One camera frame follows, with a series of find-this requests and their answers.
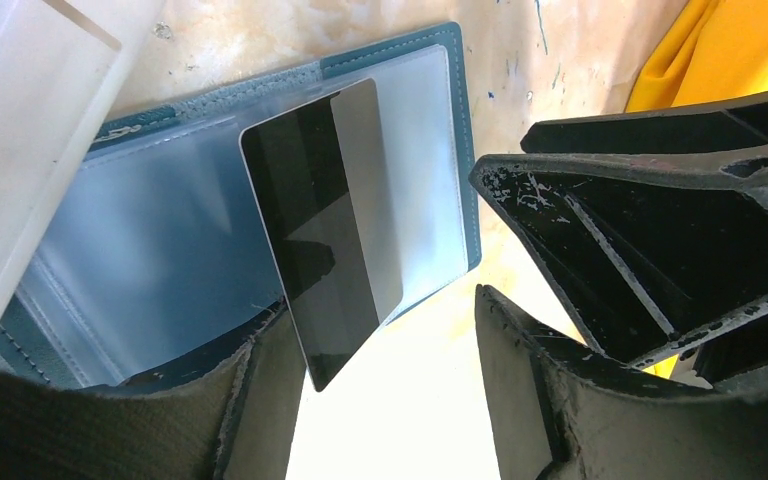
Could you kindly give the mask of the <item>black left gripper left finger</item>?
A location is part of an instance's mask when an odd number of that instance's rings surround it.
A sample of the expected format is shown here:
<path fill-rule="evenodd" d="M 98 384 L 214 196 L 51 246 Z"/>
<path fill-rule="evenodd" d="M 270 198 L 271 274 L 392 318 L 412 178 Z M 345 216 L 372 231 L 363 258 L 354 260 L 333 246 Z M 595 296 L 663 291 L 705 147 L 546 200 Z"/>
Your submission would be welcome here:
<path fill-rule="evenodd" d="M 284 303 L 116 387 L 0 371 L 0 479 L 282 479 L 304 377 Z"/>

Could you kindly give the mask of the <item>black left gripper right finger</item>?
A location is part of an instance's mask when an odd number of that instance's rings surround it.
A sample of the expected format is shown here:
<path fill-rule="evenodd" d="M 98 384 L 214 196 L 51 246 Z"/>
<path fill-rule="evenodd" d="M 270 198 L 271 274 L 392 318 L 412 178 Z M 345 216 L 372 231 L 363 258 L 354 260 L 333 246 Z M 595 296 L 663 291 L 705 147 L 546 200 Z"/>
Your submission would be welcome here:
<path fill-rule="evenodd" d="M 504 479 L 768 479 L 768 386 L 665 380 L 550 328 L 492 286 L 475 326 Z"/>

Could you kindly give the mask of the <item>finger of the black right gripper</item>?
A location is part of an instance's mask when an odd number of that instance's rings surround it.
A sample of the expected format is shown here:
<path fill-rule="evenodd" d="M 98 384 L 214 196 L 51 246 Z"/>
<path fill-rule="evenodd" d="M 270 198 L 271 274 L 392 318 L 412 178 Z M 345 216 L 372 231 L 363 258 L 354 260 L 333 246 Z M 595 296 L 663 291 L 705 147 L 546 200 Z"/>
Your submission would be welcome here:
<path fill-rule="evenodd" d="M 540 121 L 525 153 L 691 154 L 768 145 L 768 91 L 661 110 Z"/>
<path fill-rule="evenodd" d="M 768 360 L 768 145 L 486 155 L 470 180 L 586 342 L 647 366 L 735 333 Z"/>

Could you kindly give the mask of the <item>blue leather card holder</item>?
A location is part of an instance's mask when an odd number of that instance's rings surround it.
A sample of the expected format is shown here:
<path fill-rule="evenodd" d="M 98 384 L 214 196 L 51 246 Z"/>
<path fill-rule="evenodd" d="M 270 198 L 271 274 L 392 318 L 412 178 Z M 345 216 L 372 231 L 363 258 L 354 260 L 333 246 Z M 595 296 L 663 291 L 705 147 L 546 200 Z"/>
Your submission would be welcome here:
<path fill-rule="evenodd" d="M 241 133 L 366 78 L 403 281 L 378 329 L 473 269 L 463 41 L 448 22 L 105 124 L 0 321 L 0 368 L 62 389 L 116 387 L 287 306 Z"/>

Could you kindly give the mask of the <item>dark grey credit card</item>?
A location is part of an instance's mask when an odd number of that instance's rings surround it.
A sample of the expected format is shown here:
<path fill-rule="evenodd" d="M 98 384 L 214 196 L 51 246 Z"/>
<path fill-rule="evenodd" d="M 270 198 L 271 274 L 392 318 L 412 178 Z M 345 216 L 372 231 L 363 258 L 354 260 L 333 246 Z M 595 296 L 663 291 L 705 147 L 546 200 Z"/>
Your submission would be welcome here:
<path fill-rule="evenodd" d="M 246 128 L 240 148 L 314 387 L 325 389 L 403 297 L 370 78 Z"/>

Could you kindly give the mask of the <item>white plastic card tray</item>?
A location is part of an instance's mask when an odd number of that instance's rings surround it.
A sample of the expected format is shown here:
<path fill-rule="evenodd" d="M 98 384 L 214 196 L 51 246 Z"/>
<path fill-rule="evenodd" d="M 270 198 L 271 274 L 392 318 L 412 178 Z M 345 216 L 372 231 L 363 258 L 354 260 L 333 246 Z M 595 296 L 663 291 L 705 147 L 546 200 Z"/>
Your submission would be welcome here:
<path fill-rule="evenodd" d="M 0 1 L 0 318 L 162 8 Z"/>

